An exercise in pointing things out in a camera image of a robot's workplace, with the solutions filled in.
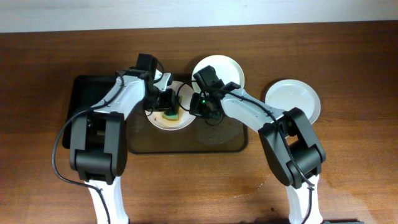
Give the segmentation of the yellow green sponge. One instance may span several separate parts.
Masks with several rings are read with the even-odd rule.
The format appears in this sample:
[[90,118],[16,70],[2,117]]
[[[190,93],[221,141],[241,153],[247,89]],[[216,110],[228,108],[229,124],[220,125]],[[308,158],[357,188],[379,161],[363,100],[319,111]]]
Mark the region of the yellow green sponge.
[[179,110],[183,97],[173,96],[167,104],[167,108],[162,112],[162,117],[169,121],[179,120]]

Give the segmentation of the white plate with sauce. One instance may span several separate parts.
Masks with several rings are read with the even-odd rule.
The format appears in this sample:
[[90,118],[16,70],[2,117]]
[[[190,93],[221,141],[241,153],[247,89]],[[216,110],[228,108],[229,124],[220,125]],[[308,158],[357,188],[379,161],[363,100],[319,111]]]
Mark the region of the white plate with sauce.
[[[192,95],[194,94],[194,90],[189,85],[184,85],[180,91],[179,96],[182,97],[181,105],[185,109],[190,108],[190,102],[192,99]],[[150,114],[149,111],[145,111],[147,115],[147,119],[157,128],[163,129],[166,131],[176,131],[182,128],[187,127],[190,123],[195,119],[194,115],[191,115],[188,111],[183,109],[179,109],[178,111],[178,120],[171,121],[165,119],[162,115],[162,112],[153,112]]]

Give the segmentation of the white plate with brown streak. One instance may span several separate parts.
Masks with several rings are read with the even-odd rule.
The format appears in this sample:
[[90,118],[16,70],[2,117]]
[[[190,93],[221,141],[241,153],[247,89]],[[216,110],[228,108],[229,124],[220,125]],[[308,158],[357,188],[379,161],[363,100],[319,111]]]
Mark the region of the white plate with brown streak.
[[301,109],[313,124],[321,112],[321,102],[316,91],[308,84],[294,79],[277,81],[267,90],[265,104],[289,111]]

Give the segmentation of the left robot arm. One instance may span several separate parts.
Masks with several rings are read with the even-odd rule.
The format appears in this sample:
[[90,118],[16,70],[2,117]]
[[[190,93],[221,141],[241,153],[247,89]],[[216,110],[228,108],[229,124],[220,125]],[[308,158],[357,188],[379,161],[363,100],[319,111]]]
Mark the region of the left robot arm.
[[136,66],[117,72],[114,86],[72,119],[70,166],[89,189],[98,223],[129,223],[121,192],[127,164],[126,120],[139,104],[151,113],[177,111],[169,73],[156,76],[160,62],[139,54]]

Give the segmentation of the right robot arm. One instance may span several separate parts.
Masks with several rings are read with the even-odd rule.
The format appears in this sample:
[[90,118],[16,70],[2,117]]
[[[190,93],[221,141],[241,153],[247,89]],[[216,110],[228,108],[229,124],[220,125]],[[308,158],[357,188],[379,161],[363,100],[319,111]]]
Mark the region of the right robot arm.
[[235,82],[224,83],[208,65],[193,74],[199,87],[190,114],[203,119],[229,117],[257,132],[268,166],[286,187],[290,223],[322,223],[318,181],[325,151],[305,113],[273,108]]

